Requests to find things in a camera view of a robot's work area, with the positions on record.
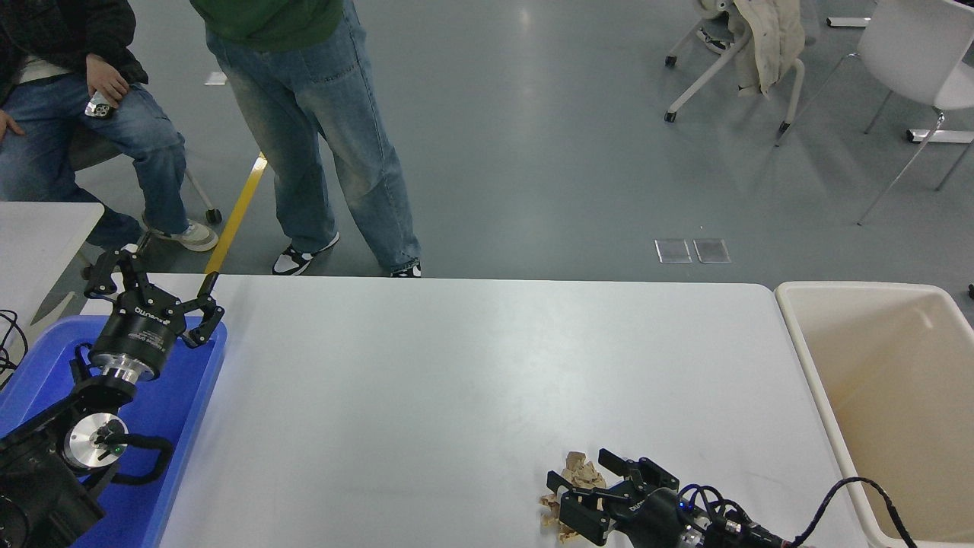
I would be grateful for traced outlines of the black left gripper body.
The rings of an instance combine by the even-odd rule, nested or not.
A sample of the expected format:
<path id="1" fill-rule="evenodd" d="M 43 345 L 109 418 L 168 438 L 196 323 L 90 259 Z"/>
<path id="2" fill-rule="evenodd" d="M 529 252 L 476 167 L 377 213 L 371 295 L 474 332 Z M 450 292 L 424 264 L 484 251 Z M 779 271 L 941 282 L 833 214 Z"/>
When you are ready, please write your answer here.
<path id="1" fill-rule="evenodd" d="M 160 377 L 175 340 L 186 329 L 177 315 L 180 301 L 147 304 L 115 301 L 104 328 L 88 351 L 91 367 L 102 377 L 153 381 Z"/>

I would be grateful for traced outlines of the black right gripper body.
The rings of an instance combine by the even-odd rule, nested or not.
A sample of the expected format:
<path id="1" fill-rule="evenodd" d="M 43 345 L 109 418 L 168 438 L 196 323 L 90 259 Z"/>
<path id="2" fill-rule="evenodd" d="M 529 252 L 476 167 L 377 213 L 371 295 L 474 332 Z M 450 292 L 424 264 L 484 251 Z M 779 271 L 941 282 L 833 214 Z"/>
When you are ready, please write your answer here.
<path id="1" fill-rule="evenodd" d="M 610 515 L 633 547 L 678 547 L 685 533 L 677 516 L 679 503 L 675 490 L 660 488 L 642 502 L 614 505 Z"/>

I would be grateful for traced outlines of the person's left hand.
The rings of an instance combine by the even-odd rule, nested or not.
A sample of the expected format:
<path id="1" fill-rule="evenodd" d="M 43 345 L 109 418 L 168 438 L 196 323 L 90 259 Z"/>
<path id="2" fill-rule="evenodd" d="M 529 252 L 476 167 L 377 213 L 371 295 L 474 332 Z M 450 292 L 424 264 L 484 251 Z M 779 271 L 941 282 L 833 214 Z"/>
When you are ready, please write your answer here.
<path id="1" fill-rule="evenodd" d="M 87 53 L 84 57 L 84 65 L 86 65 L 88 96 L 100 94 L 112 108 L 118 108 L 119 103 L 131 89 L 126 78 L 96 53 Z"/>

